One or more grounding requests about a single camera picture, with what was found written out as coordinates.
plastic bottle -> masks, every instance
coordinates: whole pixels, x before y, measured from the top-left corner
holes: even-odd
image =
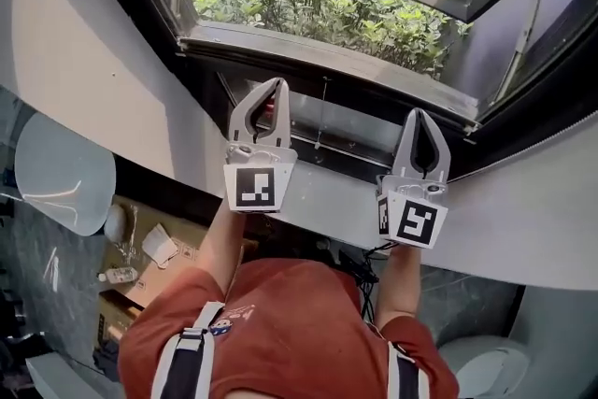
[[[110,284],[119,284],[133,282],[138,276],[137,270],[128,266],[107,269],[105,273],[97,275],[97,278],[102,282],[108,281]]]

forearm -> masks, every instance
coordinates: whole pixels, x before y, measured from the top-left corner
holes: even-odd
[[[376,327],[382,329],[399,316],[415,316],[421,294],[421,250],[409,246],[392,249],[379,283]]]
[[[229,209],[225,196],[195,258],[195,265],[216,280],[224,295],[239,263],[245,220],[245,215]]]

open window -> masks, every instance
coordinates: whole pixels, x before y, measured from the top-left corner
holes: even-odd
[[[119,1],[225,135],[235,102],[282,76],[299,158],[366,181],[412,107],[439,124],[453,177],[598,109],[578,74],[596,0]]]

white paper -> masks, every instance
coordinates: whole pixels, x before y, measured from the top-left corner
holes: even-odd
[[[165,269],[168,260],[178,253],[177,245],[160,223],[148,233],[141,248],[161,269]]]

person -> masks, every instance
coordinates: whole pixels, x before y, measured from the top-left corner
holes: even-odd
[[[386,398],[389,342],[425,376],[429,393],[420,393],[421,399],[457,397],[455,377],[415,319],[419,249],[392,249],[369,325],[353,278],[327,264],[263,258],[238,267],[246,217],[227,203],[206,233],[195,267],[158,295],[122,338],[119,372],[128,399],[151,397],[164,345],[191,327],[211,301],[225,306],[209,325],[215,345],[209,398]]]

